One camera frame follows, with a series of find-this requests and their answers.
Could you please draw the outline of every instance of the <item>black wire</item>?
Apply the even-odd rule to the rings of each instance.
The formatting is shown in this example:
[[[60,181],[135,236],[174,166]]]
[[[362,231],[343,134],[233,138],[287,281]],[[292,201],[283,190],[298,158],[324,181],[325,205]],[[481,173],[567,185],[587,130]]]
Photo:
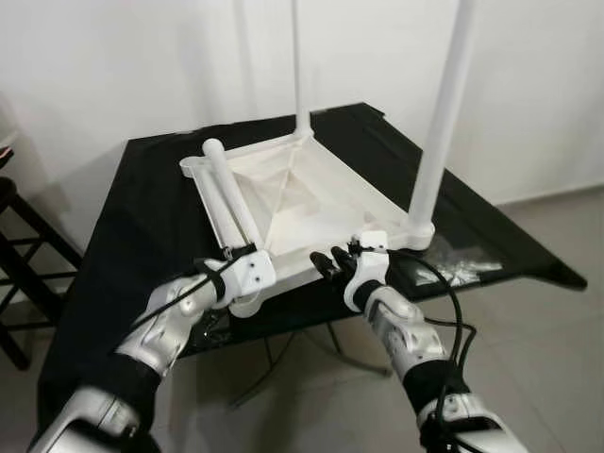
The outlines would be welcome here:
[[[450,431],[450,429],[448,428],[448,426],[446,425],[445,420],[444,420],[444,406],[445,406],[446,391],[448,390],[448,382],[454,376],[455,369],[458,366],[456,363],[456,360],[460,353],[461,337],[463,336],[464,322],[463,322],[463,315],[461,314],[460,300],[457,298],[455,291],[453,290],[453,288],[451,287],[449,282],[446,280],[445,276],[443,276],[443,274],[441,274],[439,272],[439,270],[436,269],[436,267],[434,267],[429,262],[422,260],[421,258],[413,255],[412,253],[404,252],[401,250],[390,250],[389,249],[388,253],[392,254],[392,255],[396,255],[396,256],[401,257],[406,260],[412,260],[412,261],[418,262],[419,264],[421,264],[422,266],[427,268],[443,284],[447,294],[451,298],[451,302],[453,302],[453,310],[455,312],[455,323],[452,323],[452,324],[455,326],[455,339],[453,341],[453,347],[451,348],[451,354],[450,354],[449,360],[448,360],[449,369],[447,372],[447,377],[445,379],[445,383],[443,384],[443,388],[441,389],[441,393],[436,401],[436,410],[435,410],[436,422],[439,425],[439,427],[441,427],[441,429],[443,430],[445,435],[447,435],[450,438],[450,442],[457,444],[457,446],[461,446],[462,448],[465,448],[470,453],[484,453],[484,452],[472,447],[471,445],[467,444],[466,442],[462,441],[459,437],[455,436]],[[467,357],[468,349],[470,347],[470,343],[476,336],[476,328],[475,327],[472,327],[472,328],[474,330],[471,330],[470,335],[468,335],[468,340],[466,340],[466,344],[463,347],[463,351],[461,352],[460,360],[465,361],[465,359]]]
[[[457,323],[454,321],[443,321],[441,319],[428,318],[424,317],[424,321],[429,324],[433,324],[435,326],[446,326],[446,327],[455,327]],[[477,329],[471,324],[463,323],[463,328],[468,330],[468,336],[465,338],[465,342],[463,342],[463,347],[461,348],[460,358],[458,360],[458,366],[460,367],[461,375],[463,376],[463,367],[465,366],[465,361],[467,360],[468,351],[470,350],[470,345],[474,341],[474,338],[477,334]]]
[[[235,262],[237,262],[237,260],[229,261],[227,264],[225,264],[224,266],[222,266],[221,268],[219,268],[216,271],[216,273],[219,274],[219,275],[222,274],[227,268],[229,268],[230,266],[232,266]],[[201,288],[203,288],[205,285],[207,285],[210,281],[211,281],[211,279],[209,277],[204,278],[202,281],[200,281],[199,283],[197,283],[194,286],[192,286],[189,290],[185,291],[183,294],[179,294],[177,297],[175,297],[174,299],[172,299],[167,304],[162,305],[158,309],[151,311],[149,314],[147,314],[143,318],[141,318],[138,321],[136,321],[130,327],[130,329],[128,330],[128,332],[126,332],[126,334],[122,337],[122,339],[118,343],[118,346],[119,346],[119,344],[121,344],[124,341],[125,338],[128,337],[128,335],[130,335],[132,332],[134,332],[137,328],[139,328],[143,324],[149,322],[151,319],[155,318],[156,316],[164,313],[166,310],[168,310],[169,308],[173,307],[174,305],[176,305],[181,300],[189,297],[191,294],[195,293],[196,291],[199,291]]]

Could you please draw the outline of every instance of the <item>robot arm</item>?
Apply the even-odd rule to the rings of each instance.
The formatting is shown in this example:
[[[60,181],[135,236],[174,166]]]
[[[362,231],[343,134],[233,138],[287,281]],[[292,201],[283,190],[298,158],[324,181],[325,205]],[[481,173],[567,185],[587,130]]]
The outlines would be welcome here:
[[[108,357],[105,377],[75,391],[31,453],[123,451],[138,431],[149,428],[155,391],[204,311],[272,286],[276,279],[263,250],[229,264],[204,260],[200,267],[203,273],[151,293],[145,313]]]
[[[342,269],[325,255],[313,254],[311,259],[324,277],[348,273],[348,279],[352,274],[344,289],[344,302],[351,310],[362,312],[386,347],[417,415],[422,446],[430,453],[528,453],[499,417],[471,393],[458,367],[451,376],[448,354],[417,305],[385,285],[389,267],[389,256],[384,253],[386,234],[365,232],[356,241],[356,248],[365,250],[356,257],[338,247],[332,249]],[[443,422],[439,423],[436,407],[444,385]]]
[[[430,453],[527,453],[510,429],[470,392],[461,371],[451,370],[436,330],[419,308],[385,284],[386,234],[362,233],[356,246],[361,252],[355,257],[332,249],[341,269],[325,255],[313,253],[311,259],[324,277],[345,275],[344,303],[362,312],[386,347],[417,415],[422,445]],[[150,427],[155,391],[203,312],[267,288],[276,279],[264,251],[243,255],[228,267],[205,260],[202,268],[199,275],[152,292],[146,312],[108,358],[104,375],[109,379],[78,389],[31,453],[124,451],[137,432]],[[446,398],[439,417],[437,401],[444,386]]]

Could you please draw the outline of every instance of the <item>tiled floor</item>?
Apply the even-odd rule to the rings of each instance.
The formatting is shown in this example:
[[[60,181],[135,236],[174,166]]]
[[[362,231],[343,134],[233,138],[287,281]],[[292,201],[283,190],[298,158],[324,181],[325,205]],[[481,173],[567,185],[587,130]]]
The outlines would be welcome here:
[[[590,280],[573,293],[516,280],[461,294],[480,331],[466,375],[531,452],[604,451],[604,192],[510,206],[512,219]],[[444,299],[423,304],[450,316]],[[336,324],[344,349],[385,363],[361,319]],[[327,340],[323,327],[311,330]],[[443,331],[444,339],[450,339]],[[34,365],[15,371],[0,354],[0,451],[21,452],[34,429]],[[287,336],[271,341],[277,353]],[[153,433],[166,453],[419,452],[411,406],[394,377],[334,361],[299,334],[264,392],[235,411],[226,402],[264,370],[262,343],[179,361],[160,388]]]

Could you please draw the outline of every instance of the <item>black tablecloth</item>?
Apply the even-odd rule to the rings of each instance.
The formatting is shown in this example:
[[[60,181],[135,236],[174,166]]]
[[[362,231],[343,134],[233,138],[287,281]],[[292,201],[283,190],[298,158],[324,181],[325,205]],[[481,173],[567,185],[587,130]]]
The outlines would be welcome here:
[[[403,209],[409,206],[421,150],[366,104],[316,112],[316,139]],[[210,137],[226,149],[290,133],[293,117],[204,127],[187,134],[131,140],[98,219],[82,267],[69,293],[39,381],[44,426],[83,376],[95,367],[145,309],[151,291],[199,257],[222,258],[199,195],[178,162],[199,155]],[[500,264],[479,273],[486,284],[538,277],[573,288],[585,281],[499,210],[446,172],[434,212],[438,238],[433,263],[472,257]],[[394,265],[388,279],[410,300],[441,294],[437,284],[417,285],[414,270]],[[230,317],[215,335],[198,327],[186,353],[251,340],[351,315],[325,282],[267,301],[245,320]]]

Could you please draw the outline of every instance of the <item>white tube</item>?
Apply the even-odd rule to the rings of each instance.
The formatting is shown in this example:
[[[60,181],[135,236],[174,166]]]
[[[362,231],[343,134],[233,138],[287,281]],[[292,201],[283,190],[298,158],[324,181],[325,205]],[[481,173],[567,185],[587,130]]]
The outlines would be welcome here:
[[[210,170],[203,167],[193,174],[197,190],[208,211],[211,227],[221,247],[238,248],[245,245],[242,233],[237,228],[227,203],[216,186]]]
[[[294,31],[295,131],[297,138],[312,135],[310,127],[308,78],[305,78],[304,55],[300,38],[300,1],[292,0],[292,29]]]
[[[208,139],[202,145],[204,154],[210,158],[214,172],[218,179],[218,184],[223,191],[226,202],[230,206],[233,215],[237,219],[240,228],[247,237],[247,240],[253,242],[258,250],[264,247],[262,238],[252,217],[252,213],[249,211],[243,195],[235,176],[230,171],[227,163],[227,156],[225,156],[225,148],[220,141],[216,139]]]
[[[432,230],[431,218],[445,171],[470,67],[478,0],[460,0],[424,155],[409,207],[411,234]]]

